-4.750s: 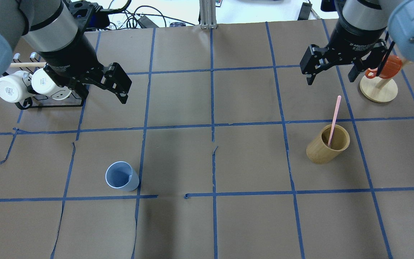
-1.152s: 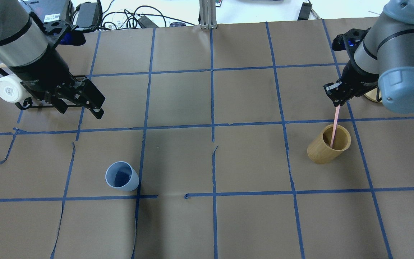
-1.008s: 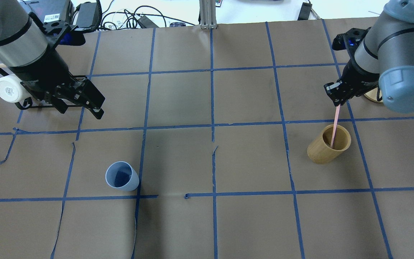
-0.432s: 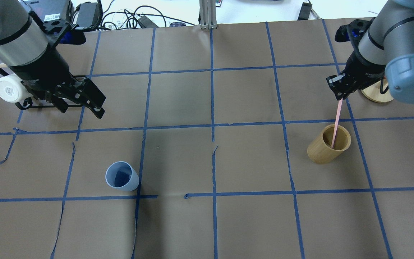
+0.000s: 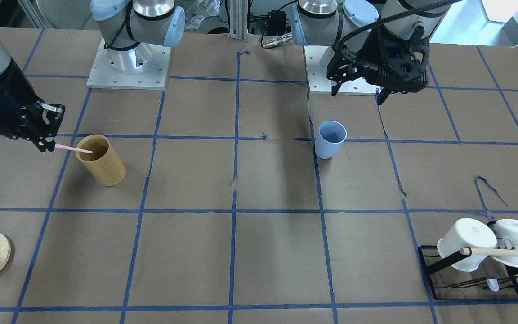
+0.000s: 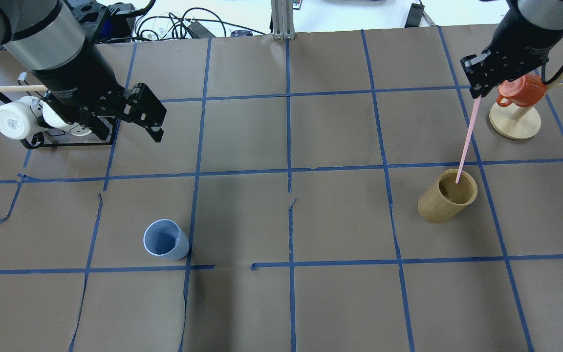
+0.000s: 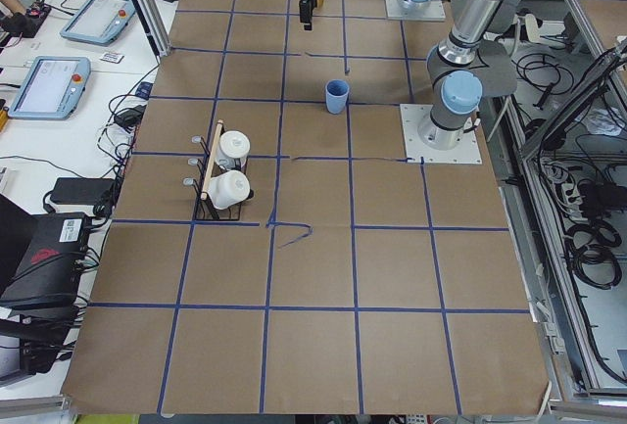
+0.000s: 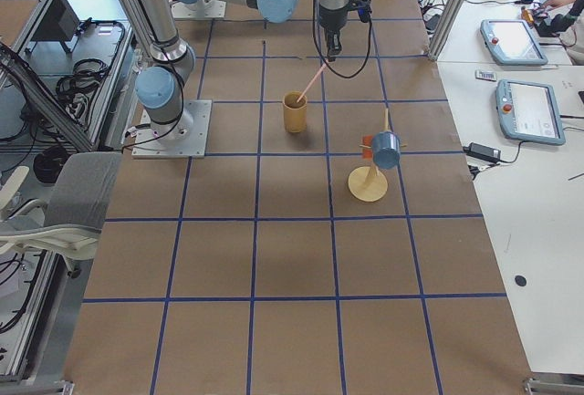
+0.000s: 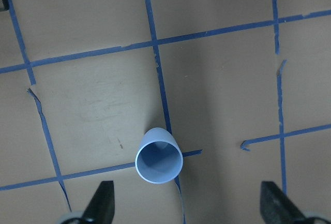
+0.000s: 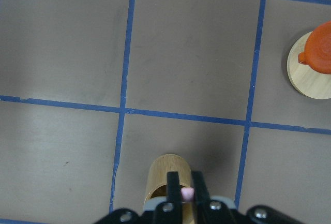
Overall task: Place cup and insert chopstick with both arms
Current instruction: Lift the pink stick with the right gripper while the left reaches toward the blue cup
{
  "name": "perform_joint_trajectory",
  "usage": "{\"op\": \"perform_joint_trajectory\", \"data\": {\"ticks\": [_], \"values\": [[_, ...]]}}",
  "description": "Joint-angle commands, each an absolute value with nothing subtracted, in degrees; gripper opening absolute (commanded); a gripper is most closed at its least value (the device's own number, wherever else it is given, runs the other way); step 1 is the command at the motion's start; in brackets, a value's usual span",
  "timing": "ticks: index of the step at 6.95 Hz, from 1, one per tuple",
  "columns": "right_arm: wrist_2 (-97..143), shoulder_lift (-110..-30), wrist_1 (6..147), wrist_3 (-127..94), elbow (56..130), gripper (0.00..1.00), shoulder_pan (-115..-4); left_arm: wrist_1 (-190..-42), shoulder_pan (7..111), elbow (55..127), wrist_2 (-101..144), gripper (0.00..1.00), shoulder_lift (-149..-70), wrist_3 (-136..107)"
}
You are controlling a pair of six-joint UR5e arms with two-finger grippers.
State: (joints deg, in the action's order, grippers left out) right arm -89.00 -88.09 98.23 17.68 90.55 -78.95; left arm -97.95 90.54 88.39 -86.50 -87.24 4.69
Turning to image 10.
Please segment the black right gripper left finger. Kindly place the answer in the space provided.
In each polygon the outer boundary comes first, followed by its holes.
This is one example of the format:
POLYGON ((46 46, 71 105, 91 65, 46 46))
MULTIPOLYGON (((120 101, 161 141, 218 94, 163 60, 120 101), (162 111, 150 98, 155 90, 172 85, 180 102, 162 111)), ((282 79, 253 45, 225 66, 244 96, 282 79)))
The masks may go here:
POLYGON ((156 224, 179 224, 183 221, 182 197, 178 172, 167 173, 166 200, 159 203, 153 213, 156 224))

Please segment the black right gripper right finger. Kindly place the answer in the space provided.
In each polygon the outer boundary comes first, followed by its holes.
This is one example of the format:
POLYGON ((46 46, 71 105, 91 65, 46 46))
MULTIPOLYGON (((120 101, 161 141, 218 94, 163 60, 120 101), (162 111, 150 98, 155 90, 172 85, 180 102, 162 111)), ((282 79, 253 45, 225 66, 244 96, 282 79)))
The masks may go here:
POLYGON ((233 215, 225 198, 211 197, 202 172, 192 171, 197 223, 233 223, 233 215))

